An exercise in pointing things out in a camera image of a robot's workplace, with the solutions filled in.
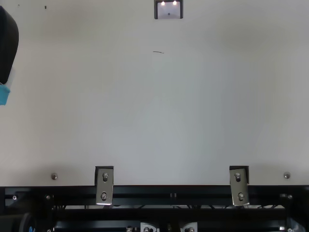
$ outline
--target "screw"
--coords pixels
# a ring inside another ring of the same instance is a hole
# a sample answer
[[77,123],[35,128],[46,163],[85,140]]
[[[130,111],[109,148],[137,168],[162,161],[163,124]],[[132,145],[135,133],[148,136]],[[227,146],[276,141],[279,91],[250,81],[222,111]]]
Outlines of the screw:
[[108,179],[108,173],[103,173],[103,181],[106,182]]
[[291,174],[289,172],[285,172],[283,175],[285,179],[290,179],[291,177]]
[[238,199],[239,199],[240,201],[243,201],[243,198],[244,198],[244,196],[243,196],[243,194],[240,192],[240,193],[238,194]]
[[102,199],[102,201],[106,201],[106,199],[107,199],[107,194],[106,194],[106,192],[102,193],[101,199]]
[[58,174],[57,174],[57,173],[52,173],[52,174],[50,175],[50,177],[51,177],[53,180],[57,180]]

